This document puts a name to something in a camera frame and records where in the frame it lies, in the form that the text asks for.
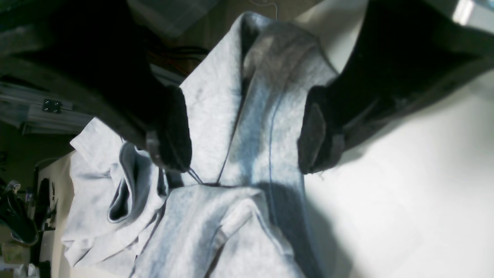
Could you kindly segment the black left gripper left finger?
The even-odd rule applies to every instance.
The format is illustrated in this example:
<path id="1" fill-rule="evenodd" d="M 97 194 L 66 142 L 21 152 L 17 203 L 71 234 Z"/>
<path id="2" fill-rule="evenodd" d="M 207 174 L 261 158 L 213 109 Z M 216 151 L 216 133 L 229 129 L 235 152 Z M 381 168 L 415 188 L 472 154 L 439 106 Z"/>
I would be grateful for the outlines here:
<path id="1" fill-rule="evenodd" d="M 190 169 L 182 90 L 151 72 L 125 0 L 2 0 L 1 73 L 80 105 L 164 169 Z"/>

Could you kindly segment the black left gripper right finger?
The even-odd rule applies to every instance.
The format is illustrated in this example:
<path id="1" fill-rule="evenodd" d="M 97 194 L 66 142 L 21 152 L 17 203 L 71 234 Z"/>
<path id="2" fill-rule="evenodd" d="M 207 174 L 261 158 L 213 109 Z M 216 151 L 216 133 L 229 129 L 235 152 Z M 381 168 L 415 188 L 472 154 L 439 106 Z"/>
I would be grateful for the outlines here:
<path id="1" fill-rule="evenodd" d="M 371 0 L 341 74 L 309 90 L 298 165 L 336 166 L 391 121 L 493 69 L 493 1 Z"/>

